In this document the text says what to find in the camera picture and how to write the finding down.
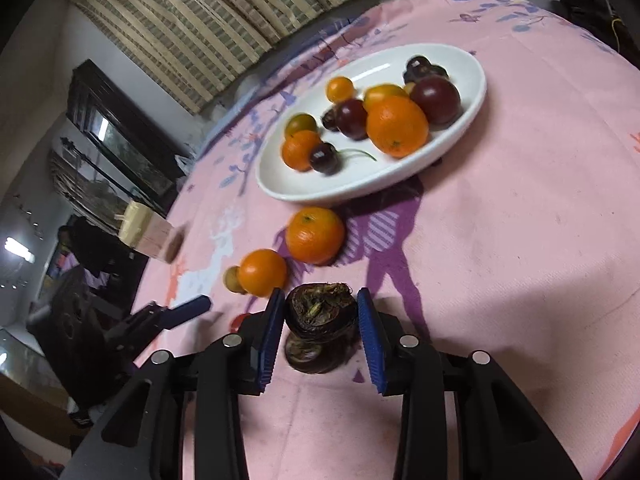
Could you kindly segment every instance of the metal screw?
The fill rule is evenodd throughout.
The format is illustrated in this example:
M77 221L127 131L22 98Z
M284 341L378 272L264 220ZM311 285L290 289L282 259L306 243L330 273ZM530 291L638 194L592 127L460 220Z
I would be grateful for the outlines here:
M407 334L400 338L400 346L403 348L415 348L419 343L420 341L415 335Z
M479 365L487 365L489 364L489 361L491 361L491 356L487 352L483 352L482 350L474 352L471 358L475 363Z
M151 354L151 362L155 365L161 365L169 360L169 355L166 350L158 350Z
M238 346L242 342L242 337L238 334L227 334L222 340L222 344L227 348Z

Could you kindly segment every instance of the wall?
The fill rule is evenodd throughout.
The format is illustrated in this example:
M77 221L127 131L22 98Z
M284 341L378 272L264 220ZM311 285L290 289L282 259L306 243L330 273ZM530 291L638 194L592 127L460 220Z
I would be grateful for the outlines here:
M182 108L79 9L69 6L56 55L56 86L67 92L72 70L87 59L91 59L178 145L200 145L205 121Z
M58 100L60 109L52 116L41 110L52 95L56 44L67 8L66 0L36 0L0 53L0 196L65 107L65 100ZM48 123L27 127L36 126L38 118Z
M47 127L42 125L42 130L47 132ZM49 175L47 157L56 134L56 128L48 128L0 203L0 276L6 280L5 287L0 288L0 326L26 319L29 304L40 290L57 244L58 227L72 212L71 206L55 192ZM19 199L14 198L16 194L20 195ZM18 209L20 204L32 214L22 213ZM35 233L34 222L38 224L42 240ZM4 241L7 237L25 245L34 254L35 261L29 263L6 251ZM14 289L12 284L17 280L27 283Z

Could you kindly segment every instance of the white plate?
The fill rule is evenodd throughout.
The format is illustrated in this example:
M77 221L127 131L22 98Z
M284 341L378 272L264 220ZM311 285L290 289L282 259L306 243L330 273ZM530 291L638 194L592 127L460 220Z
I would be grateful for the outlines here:
M351 79L360 97L367 88L394 83L402 86L402 73L406 62L422 54L432 63L443 66L451 82L460 92L462 115L449 127L431 129L431 138L420 150L401 159L380 152L369 140L351 140L340 132L321 128L322 140L332 143L338 151L358 148L373 155L377 161L365 156L348 156L342 169L327 176L317 171L299 173L288 168L280 156L284 142L284 127L289 118L306 112L313 115L321 126L321 116L331 103L324 95L329 79L338 75ZM418 173L439 159L462 137L480 110L486 93L484 71L475 57L455 46L436 43L417 43L396 46L353 61L327 76L309 89L284 114L265 142L256 169L256 178L262 190L285 202L335 204L344 200L373 193Z

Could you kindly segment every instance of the yellow cherry tomato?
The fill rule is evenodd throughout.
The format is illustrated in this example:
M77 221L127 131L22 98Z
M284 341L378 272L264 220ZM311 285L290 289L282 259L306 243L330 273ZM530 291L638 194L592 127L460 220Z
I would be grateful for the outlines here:
M372 86L366 92L364 92L364 109L369 112L374 107L374 105L392 95L406 97L406 93L398 85L384 83L382 85Z
M326 84L326 98L333 104L351 99L353 93L353 83L347 77L334 77Z

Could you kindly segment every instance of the table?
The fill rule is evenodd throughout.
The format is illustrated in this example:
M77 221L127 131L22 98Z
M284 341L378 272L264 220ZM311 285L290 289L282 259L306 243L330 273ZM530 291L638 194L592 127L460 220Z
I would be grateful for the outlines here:
M340 206L338 262L294 264L292 282L366 285L407 330L426 323L438 349L489 351L594 480L640 418L640 74L523 0L387 2L284 66L274 76L284 86L196 165L169 216L188 231L182 251L170 266L149 263L136 300L209 294L212 309L139 361L157 348L199 351L238 314L263 309L227 291L222 273L251 250L282 252L297 209L255 183L265 135L335 68L418 42L478 58L481 113L441 165ZM241 401L251 478L391 478L399 410L376 394L362 350L324 376L292 370L280 352L266 393ZM192 452L187 439L185 478Z

